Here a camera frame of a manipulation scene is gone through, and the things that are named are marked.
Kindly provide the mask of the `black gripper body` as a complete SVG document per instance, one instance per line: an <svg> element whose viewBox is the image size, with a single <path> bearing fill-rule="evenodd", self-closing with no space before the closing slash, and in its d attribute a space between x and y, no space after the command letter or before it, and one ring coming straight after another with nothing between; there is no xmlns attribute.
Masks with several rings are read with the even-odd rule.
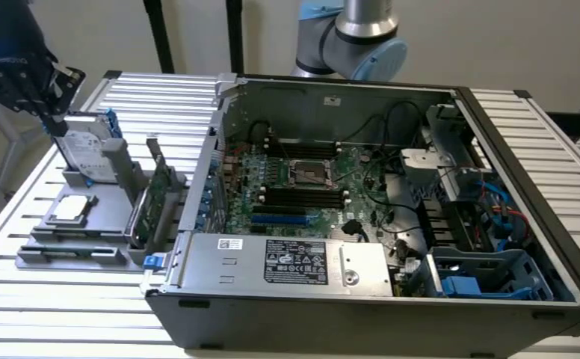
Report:
<svg viewBox="0 0 580 359"><path fill-rule="evenodd" d="M64 112L62 95L54 88L57 58L45 50L0 58L0 104L32 115Z"/></svg>

